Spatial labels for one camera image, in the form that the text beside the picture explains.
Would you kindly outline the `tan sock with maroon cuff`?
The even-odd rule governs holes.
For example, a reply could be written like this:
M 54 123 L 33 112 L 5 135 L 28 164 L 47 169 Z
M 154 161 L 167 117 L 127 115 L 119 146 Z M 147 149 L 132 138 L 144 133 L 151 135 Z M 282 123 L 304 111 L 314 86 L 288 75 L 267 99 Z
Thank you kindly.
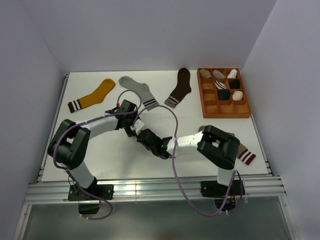
M 201 126 L 196 137 L 198 152 L 221 169 L 232 170 L 237 159 L 249 165 L 256 157 L 233 133 L 212 125 Z

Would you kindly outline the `plain black sock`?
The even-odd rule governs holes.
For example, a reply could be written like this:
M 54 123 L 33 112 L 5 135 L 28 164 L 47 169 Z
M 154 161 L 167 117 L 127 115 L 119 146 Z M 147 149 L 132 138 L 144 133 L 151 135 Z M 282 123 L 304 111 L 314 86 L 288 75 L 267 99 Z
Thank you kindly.
M 217 92 L 217 96 L 220 101 L 227 101 L 231 96 L 231 92 L 228 89 L 221 89 Z

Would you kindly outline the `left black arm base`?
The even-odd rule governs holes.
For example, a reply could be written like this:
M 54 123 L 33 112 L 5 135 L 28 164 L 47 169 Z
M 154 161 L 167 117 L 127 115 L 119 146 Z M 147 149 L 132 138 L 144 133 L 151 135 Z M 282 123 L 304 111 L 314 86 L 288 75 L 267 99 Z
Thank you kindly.
M 113 194 L 113 184 L 96 184 L 83 190 L 74 184 L 69 187 L 67 200 L 69 202 L 78 202 L 79 214 L 89 217 L 98 213 L 102 203 L 110 206 L 111 213 L 113 206 L 109 201 L 113 199 Z

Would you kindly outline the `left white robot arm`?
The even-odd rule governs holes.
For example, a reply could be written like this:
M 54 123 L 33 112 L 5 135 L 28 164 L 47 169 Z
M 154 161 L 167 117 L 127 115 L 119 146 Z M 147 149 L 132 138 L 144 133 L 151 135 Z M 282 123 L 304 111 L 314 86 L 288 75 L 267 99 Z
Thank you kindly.
M 127 136 L 135 137 L 131 126 L 137 116 L 136 104 L 123 100 L 121 104 L 107 110 L 103 116 L 88 121 L 75 122 L 65 119 L 54 134 L 47 154 L 53 157 L 57 168 L 64 169 L 79 185 L 79 194 L 86 200 L 98 195 L 97 179 L 85 164 L 89 141 L 106 132 L 125 130 Z

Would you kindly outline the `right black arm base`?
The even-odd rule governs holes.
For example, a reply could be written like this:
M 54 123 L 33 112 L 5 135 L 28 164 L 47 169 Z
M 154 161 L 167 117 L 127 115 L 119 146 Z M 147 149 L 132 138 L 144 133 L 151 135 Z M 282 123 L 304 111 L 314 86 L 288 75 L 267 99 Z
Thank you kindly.
M 218 184 L 216 180 L 201 181 L 200 186 L 201 195 L 206 198 L 214 198 L 214 204 L 219 209 L 223 204 L 228 186 Z M 233 210 L 237 205 L 236 196 L 244 196 L 245 193 L 243 182 L 238 179 L 234 180 L 222 211 L 226 212 Z

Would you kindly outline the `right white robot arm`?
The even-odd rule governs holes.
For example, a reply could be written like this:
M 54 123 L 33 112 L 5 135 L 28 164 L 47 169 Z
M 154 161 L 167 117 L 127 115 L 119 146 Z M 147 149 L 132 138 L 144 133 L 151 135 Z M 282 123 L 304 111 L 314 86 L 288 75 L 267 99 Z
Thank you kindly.
M 240 140 L 212 125 L 192 135 L 160 138 L 150 129 L 136 132 L 141 143 L 154 156 L 175 159 L 179 156 L 201 154 L 217 167 L 216 189 L 222 195 L 229 194 L 234 183 L 231 178 L 240 147 Z

